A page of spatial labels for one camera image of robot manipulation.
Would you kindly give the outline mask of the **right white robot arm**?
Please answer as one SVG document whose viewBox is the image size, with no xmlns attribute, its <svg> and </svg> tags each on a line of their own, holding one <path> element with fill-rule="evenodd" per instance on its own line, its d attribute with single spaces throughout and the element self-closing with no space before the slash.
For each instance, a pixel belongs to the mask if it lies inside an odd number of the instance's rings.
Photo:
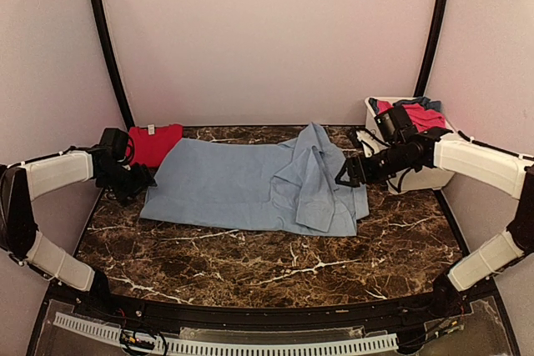
<svg viewBox="0 0 534 356">
<path fill-rule="evenodd" d="M 406 170 L 454 174 L 446 200 L 470 247 L 433 282 L 426 311 L 442 318 L 467 292 L 533 252 L 533 159 L 506 153 L 444 128 L 415 133 L 366 157 L 347 158 L 335 181 L 345 186 L 378 183 Z"/>
</svg>

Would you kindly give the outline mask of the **light blue shirt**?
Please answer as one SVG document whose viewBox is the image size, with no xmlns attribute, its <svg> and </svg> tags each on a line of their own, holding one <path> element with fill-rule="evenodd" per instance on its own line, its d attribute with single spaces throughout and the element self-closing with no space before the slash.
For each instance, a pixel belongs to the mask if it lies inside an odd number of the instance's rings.
<svg viewBox="0 0 534 356">
<path fill-rule="evenodd" d="M 364 185 L 335 182 L 345 161 L 310 123 L 277 144 L 181 139 L 155 174 L 140 216 L 168 223 L 349 237 L 369 215 Z"/>
</svg>

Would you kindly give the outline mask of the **red t-shirt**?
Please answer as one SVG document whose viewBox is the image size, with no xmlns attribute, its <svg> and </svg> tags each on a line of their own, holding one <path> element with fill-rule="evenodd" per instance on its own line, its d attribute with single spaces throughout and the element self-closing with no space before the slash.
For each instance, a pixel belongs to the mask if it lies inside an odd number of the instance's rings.
<svg viewBox="0 0 534 356">
<path fill-rule="evenodd" d="M 183 137 L 183 133 L 184 127 L 180 124 L 163 127 L 150 124 L 144 128 L 130 128 L 128 135 L 133 140 L 133 159 L 130 165 L 138 163 L 148 168 L 158 168 Z"/>
</svg>

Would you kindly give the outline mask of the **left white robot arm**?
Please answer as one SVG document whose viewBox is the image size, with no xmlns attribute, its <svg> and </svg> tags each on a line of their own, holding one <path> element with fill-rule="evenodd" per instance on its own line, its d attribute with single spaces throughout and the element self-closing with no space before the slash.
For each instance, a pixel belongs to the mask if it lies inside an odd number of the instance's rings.
<svg viewBox="0 0 534 356">
<path fill-rule="evenodd" d="M 155 185 L 149 169 L 127 166 L 110 148 L 71 148 L 66 152 L 1 167 L 1 247 L 16 263 L 30 267 L 47 280 L 86 293 L 84 303 L 100 319 L 118 312 L 109 294 L 105 273 L 80 261 L 58 243 L 50 228 L 68 223 L 43 223 L 56 216 L 45 201 L 64 206 L 81 198 L 89 183 L 108 190 L 120 203 L 128 203 Z"/>
</svg>

